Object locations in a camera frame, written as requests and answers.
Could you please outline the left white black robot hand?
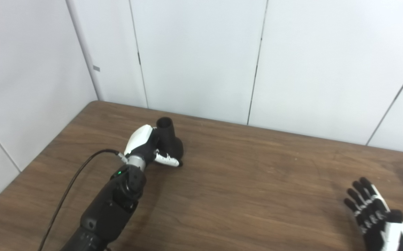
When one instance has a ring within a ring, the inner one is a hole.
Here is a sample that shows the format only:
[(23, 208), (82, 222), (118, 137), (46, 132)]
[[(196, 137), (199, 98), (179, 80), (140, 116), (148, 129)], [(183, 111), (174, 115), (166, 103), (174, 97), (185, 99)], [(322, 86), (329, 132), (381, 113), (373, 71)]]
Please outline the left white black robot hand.
[(152, 162), (170, 167), (182, 167), (184, 148), (176, 137), (173, 124), (152, 127), (145, 124), (130, 137), (124, 155), (125, 163), (136, 166), (142, 172)]

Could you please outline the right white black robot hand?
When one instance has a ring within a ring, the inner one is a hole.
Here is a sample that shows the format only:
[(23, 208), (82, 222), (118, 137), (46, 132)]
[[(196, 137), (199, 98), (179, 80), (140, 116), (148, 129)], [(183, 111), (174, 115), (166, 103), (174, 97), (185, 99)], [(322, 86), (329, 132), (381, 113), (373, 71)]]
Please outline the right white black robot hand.
[(403, 251), (403, 212), (390, 209), (365, 177), (353, 181), (344, 204), (353, 214), (367, 251)]

